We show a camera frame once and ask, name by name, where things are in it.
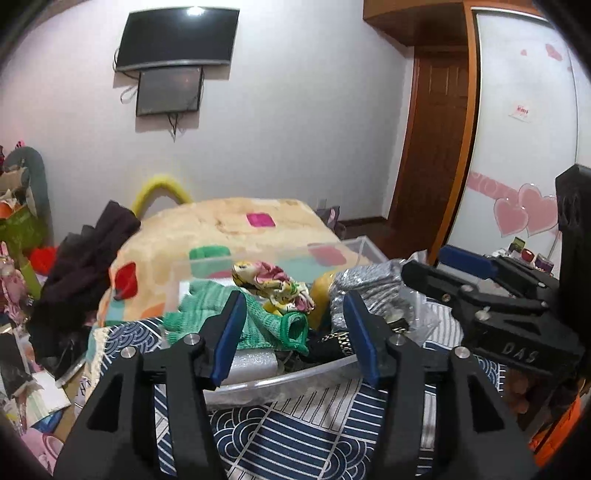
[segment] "gray fabric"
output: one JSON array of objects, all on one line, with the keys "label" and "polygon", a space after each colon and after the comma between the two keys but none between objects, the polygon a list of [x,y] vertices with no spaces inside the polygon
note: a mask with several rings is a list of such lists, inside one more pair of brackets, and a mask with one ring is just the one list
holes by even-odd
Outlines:
[{"label": "gray fabric", "polygon": [[49,224],[49,198],[47,196],[47,180],[45,167],[39,152],[31,147],[21,147],[12,150],[4,160],[4,171],[26,167],[27,175],[23,174],[21,183],[29,185],[35,201],[37,216]]},{"label": "gray fabric", "polygon": [[[400,272],[405,262],[406,260],[395,259],[380,264],[360,265],[337,273],[329,289],[332,331],[347,329],[343,316],[343,300],[345,294],[352,290],[361,294],[365,305],[373,314],[385,317],[394,310],[403,309],[408,312],[410,304],[398,295],[403,285]],[[413,317],[410,312],[403,316]]]}]

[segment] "red object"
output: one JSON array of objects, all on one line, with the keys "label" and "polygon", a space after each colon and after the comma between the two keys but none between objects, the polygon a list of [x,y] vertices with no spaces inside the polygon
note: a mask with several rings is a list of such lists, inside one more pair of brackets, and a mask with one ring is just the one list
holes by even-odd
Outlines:
[{"label": "red object", "polygon": [[138,293],[138,279],[135,276],[135,262],[121,267],[115,274],[115,300],[126,300]]},{"label": "red object", "polygon": [[252,226],[275,226],[275,222],[273,221],[273,218],[271,218],[271,215],[265,212],[247,213],[246,218],[248,218],[248,223]]},{"label": "red object", "polygon": [[525,260],[527,263],[531,263],[534,257],[535,255],[531,250],[527,250],[526,248],[524,248],[521,251],[521,258]]},{"label": "red object", "polygon": [[232,270],[222,270],[221,272],[211,273],[208,278],[232,278]]},{"label": "red object", "polygon": [[56,261],[56,247],[34,248],[29,256],[29,262],[36,273],[48,276]]},{"label": "red object", "polygon": [[[577,424],[581,416],[581,399],[577,396],[574,399],[573,404],[566,411],[564,415],[558,420],[556,427],[550,433],[550,436],[542,445],[542,448],[535,453],[535,462],[541,468],[548,460],[552,458],[554,452],[560,448],[560,446],[569,436],[570,431]],[[530,449],[536,451],[540,442],[546,437],[548,430],[543,430],[537,433],[532,441],[530,442]]]},{"label": "red object", "polygon": [[338,267],[339,265],[345,265],[347,263],[345,256],[331,245],[315,247],[314,244],[309,244],[308,252],[310,252],[316,262],[323,267]]}]

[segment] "wooden door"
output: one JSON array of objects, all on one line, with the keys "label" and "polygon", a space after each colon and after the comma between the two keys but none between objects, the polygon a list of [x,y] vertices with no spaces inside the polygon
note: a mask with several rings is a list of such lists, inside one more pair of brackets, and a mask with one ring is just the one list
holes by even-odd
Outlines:
[{"label": "wooden door", "polygon": [[422,51],[394,198],[391,233],[380,242],[390,258],[430,249],[456,176],[468,95],[467,51]]}]

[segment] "pink square patch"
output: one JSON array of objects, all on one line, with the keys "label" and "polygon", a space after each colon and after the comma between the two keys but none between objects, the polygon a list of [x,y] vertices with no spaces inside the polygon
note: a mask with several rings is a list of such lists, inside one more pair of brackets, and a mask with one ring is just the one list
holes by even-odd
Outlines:
[{"label": "pink square patch", "polygon": [[247,213],[246,218],[252,226],[275,226],[275,222],[268,213]]}]

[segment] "small screen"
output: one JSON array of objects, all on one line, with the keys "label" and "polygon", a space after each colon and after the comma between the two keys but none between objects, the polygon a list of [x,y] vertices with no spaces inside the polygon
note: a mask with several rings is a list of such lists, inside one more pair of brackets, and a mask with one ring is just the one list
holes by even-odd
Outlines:
[{"label": "small screen", "polygon": [[164,8],[132,12],[117,57],[117,71],[171,65],[228,64],[239,10]]},{"label": "small screen", "polygon": [[201,67],[167,67],[142,72],[135,114],[196,111],[200,76]]}]

